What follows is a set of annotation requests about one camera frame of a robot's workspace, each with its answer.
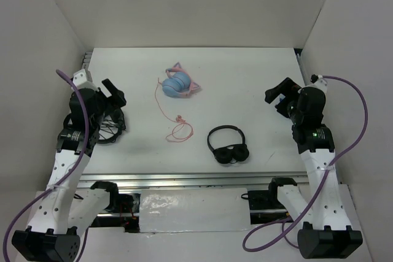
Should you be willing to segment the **pink blue cat-ear headphones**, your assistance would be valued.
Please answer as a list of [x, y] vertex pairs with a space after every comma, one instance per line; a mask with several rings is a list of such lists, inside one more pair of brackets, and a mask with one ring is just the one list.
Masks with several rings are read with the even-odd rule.
[[162, 91], [171, 98], [188, 98], [201, 89], [180, 63], [165, 70], [167, 78], [160, 82]]

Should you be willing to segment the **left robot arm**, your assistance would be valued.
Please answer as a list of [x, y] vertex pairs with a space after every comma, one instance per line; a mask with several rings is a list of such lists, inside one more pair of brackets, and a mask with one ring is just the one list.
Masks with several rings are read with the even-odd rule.
[[55, 163], [46, 190], [31, 205], [38, 208], [24, 230], [8, 232], [4, 241], [11, 241], [27, 261], [75, 261], [84, 249], [83, 234], [102, 212], [120, 207], [121, 197], [114, 182], [96, 181], [75, 208], [72, 202], [84, 169], [90, 161], [99, 131], [107, 117], [120, 122], [120, 110], [126, 105], [124, 93], [109, 79], [102, 81], [110, 92], [106, 96], [95, 86], [78, 85], [77, 79], [67, 82], [74, 90], [70, 114], [58, 135]]

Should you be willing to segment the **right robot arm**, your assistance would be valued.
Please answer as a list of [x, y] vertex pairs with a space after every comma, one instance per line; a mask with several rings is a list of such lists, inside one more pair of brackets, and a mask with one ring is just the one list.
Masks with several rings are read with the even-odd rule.
[[292, 122], [292, 137], [312, 194], [306, 201], [292, 179], [273, 179], [267, 200], [273, 207], [287, 209], [305, 259], [345, 259], [363, 243], [362, 233], [353, 229], [340, 196], [335, 144], [331, 130], [322, 122], [326, 92], [322, 76], [313, 76], [306, 87], [287, 77], [265, 92], [269, 104], [282, 97], [275, 108]]

